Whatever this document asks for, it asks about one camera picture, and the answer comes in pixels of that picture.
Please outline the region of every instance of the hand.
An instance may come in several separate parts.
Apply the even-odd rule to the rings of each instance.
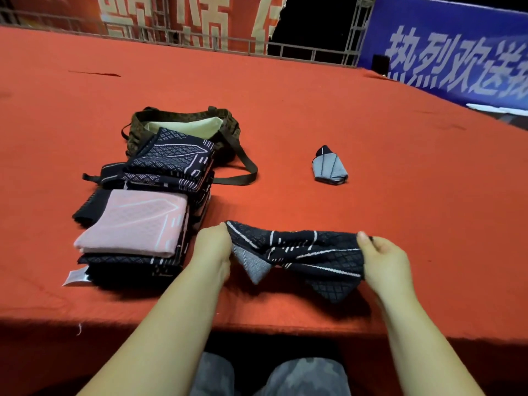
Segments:
[[[365,280],[381,303],[385,306],[416,299],[407,254],[387,239],[371,241],[365,232],[358,233],[357,239],[365,259]]]
[[[212,272],[216,270],[225,282],[230,272],[231,246],[231,237],[224,222],[204,228],[196,236],[193,257],[189,265],[199,266]]]

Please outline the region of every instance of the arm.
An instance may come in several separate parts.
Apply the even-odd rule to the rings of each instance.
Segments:
[[[79,395],[187,395],[229,276],[230,253],[224,223],[201,230],[188,266]]]
[[[358,234],[365,279],[376,292],[394,365],[406,396],[484,396],[414,293],[406,253],[383,238]]]

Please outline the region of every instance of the camouflage pants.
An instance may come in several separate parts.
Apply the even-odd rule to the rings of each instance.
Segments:
[[[276,367],[254,396],[350,396],[343,366],[319,357],[287,361]],[[216,354],[202,354],[190,396],[234,396],[234,370]]]

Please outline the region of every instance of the folded pink cloth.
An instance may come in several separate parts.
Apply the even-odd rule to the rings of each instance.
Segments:
[[[187,196],[165,192],[114,190],[96,224],[73,244],[84,253],[174,255]]]

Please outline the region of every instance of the person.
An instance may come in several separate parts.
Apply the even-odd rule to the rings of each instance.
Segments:
[[[387,239],[371,241],[364,232],[357,239],[365,259],[365,280],[379,299],[404,394],[482,396],[479,385],[420,305],[406,253]],[[202,229],[188,266],[79,395],[234,394],[229,363],[225,361],[227,368],[226,364],[215,365],[214,359],[204,361],[202,355],[220,289],[229,277],[231,246],[224,223]],[[217,358],[216,362],[222,359],[215,355],[209,357]],[[311,388],[315,389],[313,393],[302,389],[302,364],[289,362],[272,373],[258,394],[350,395],[343,367],[337,362],[312,359],[303,364],[326,375],[326,379],[316,384],[317,389]],[[211,369],[215,366],[224,370],[225,376]],[[309,375],[314,385],[317,373]],[[199,379],[206,385],[197,389]],[[221,389],[208,392],[206,387],[215,383]]]

